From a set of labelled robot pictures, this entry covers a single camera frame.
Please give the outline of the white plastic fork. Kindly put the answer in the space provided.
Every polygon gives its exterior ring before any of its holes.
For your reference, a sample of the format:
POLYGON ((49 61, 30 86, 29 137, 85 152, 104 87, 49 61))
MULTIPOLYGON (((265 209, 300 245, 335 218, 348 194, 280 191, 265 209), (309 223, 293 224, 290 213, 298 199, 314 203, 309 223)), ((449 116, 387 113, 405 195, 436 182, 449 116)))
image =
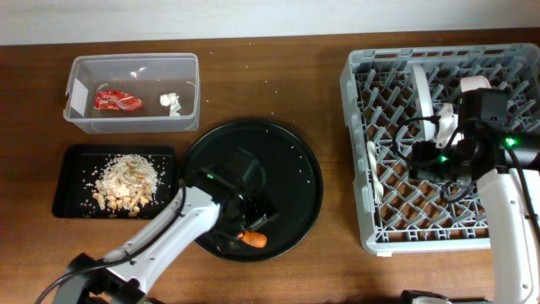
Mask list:
POLYGON ((366 143, 366 150, 368 153, 368 161, 370 163, 375 203, 377 205, 380 205, 382 204, 382 199, 384 196, 384 187, 378 178, 377 162, 375 157, 375 144, 372 141, 368 141, 366 143))

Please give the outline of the white pink bowl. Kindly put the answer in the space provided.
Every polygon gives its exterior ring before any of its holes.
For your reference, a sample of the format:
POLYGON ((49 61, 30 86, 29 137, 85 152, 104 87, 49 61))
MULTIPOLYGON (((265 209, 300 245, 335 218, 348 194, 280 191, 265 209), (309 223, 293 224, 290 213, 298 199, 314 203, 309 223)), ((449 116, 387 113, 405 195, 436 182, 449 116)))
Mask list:
POLYGON ((488 79, 482 75, 462 78, 460 80, 462 93, 478 89, 491 89, 492 86, 488 79))

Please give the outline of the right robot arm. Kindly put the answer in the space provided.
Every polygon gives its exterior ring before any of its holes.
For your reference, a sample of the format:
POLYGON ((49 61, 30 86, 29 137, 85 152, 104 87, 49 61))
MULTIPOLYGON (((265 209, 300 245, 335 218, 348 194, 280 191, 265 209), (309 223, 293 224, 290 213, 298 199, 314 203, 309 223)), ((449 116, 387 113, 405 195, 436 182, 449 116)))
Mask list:
POLYGON ((469 181, 489 224, 497 303, 539 301, 539 137, 512 132, 508 96, 478 88, 462 93, 457 125, 444 144, 419 141, 406 159, 414 180, 447 188, 469 181))

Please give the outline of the grey plate with food scraps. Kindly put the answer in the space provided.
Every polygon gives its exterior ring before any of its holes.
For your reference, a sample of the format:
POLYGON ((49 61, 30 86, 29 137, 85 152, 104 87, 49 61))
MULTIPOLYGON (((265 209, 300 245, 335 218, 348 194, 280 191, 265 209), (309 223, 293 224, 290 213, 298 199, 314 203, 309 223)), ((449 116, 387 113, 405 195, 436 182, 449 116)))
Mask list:
MULTIPOLYGON (((426 73, 421 66, 413 65, 411 74, 413 89, 418 93, 415 101, 416 109, 421 117, 432 117, 434 112, 426 73)), ((435 125, 432 122, 422 120, 419 122, 419 126, 424 140, 430 141, 435 136, 435 125)))

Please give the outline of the red snack wrapper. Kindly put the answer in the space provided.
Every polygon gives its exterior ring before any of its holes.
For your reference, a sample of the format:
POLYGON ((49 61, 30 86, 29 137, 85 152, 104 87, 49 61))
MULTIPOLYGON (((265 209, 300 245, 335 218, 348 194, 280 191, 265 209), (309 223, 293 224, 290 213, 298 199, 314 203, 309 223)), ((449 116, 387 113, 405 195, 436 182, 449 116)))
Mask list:
POLYGON ((143 101, 122 91, 101 90, 94 98, 94 108, 97 110, 137 111, 143 108, 143 101))

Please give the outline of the white tissue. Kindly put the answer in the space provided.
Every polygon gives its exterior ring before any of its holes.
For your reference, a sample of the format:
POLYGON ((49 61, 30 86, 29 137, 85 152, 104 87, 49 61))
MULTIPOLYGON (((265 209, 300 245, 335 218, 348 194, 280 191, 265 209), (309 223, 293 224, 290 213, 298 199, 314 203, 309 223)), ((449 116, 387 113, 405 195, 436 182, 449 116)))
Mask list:
POLYGON ((168 107, 170 110, 170 116, 176 117, 179 116, 179 110, 181 109, 180 96, 177 93, 168 93, 161 95, 159 98, 159 103, 163 107, 168 107))

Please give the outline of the orange carrot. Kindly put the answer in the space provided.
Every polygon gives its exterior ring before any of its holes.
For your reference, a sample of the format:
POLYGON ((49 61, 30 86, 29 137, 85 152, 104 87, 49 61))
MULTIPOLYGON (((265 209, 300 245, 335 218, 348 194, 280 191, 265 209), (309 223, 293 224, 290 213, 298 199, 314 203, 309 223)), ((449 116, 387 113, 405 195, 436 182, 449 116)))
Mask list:
POLYGON ((236 238, 250 247, 264 248, 267 245, 267 237, 256 231, 243 231, 236 238))

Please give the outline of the rice and shells pile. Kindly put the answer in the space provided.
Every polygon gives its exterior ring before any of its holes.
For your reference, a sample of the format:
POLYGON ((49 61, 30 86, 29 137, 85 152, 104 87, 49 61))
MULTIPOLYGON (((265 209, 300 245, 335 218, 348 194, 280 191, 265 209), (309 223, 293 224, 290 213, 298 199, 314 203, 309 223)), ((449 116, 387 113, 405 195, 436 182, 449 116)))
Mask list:
POLYGON ((165 184, 165 158, 143 155, 113 155, 83 178, 83 190, 89 192, 81 206, 88 217, 106 218, 125 215, 139 217, 159 203, 158 190, 165 184))

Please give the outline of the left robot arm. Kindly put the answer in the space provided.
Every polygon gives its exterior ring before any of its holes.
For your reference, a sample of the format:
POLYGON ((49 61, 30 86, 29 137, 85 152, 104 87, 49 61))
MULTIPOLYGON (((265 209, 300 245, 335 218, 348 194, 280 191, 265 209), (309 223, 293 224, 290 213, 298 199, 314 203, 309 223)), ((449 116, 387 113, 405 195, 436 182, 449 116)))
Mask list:
POLYGON ((94 260, 77 256, 49 286, 55 303, 145 303, 157 279, 185 248, 210 233, 218 249, 264 248, 260 229, 278 212, 264 192, 267 175, 255 155, 236 150, 221 166, 192 173, 171 202, 121 247, 94 260))

